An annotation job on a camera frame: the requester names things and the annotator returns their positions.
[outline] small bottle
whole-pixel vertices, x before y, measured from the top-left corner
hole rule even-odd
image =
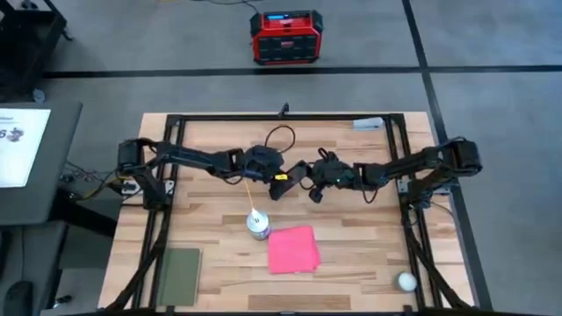
[[[246,226],[249,233],[259,241],[266,239],[271,233],[270,219],[267,214],[259,212],[255,208],[252,208],[252,212],[248,214]]]

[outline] white ball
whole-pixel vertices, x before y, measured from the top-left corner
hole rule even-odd
[[[418,283],[411,273],[402,272],[398,275],[398,286],[401,290],[410,292],[415,290],[417,285]]]

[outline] red power station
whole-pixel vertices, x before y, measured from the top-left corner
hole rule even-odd
[[[249,23],[258,64],[309,63],[319,58],[324,26],[316,10],[256,13]]]

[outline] table leg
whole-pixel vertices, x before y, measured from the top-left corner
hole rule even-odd
[[[60,219],[68,224],[86,228],[94,233],[113,238],[117,221],[100,215],[68,199],[68,193],[57,190],[53,202],[52,219]]]

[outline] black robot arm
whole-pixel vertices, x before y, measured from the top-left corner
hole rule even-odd
[[[144,150],[149,148],[155,158],[145,162]],[[306,176],[308,166],[297,163],[284,172],[283,156],[274,148],[256,145],[243,152],[240,148],[206,153],[149,139],[126,140],[119,144],[118,172],[131,176],[143,190],[143,207],[161,210],[170,203],[165,184],[153,176],[153,169],[166,163],[176,163],[202,169],[211,176],[229,182],[233,177],[270,183],[270,197],[279,199]]]
[[[426,147],[419,153],[387,164],[354,163],[350,166],[341,162],[334,152],[327,152],[323,148],[318,151],[321,159],[313,164],[308,175],[313,181],[309,197],[315,203],[321,201],[322,190],[327,187],[376,191],[390,180],[431,169],[427,176],[412,180],[407,187],[409,204],[427,208],[435,190],[457,177],[473,176],[482,170],[476,144],[464,138]]]

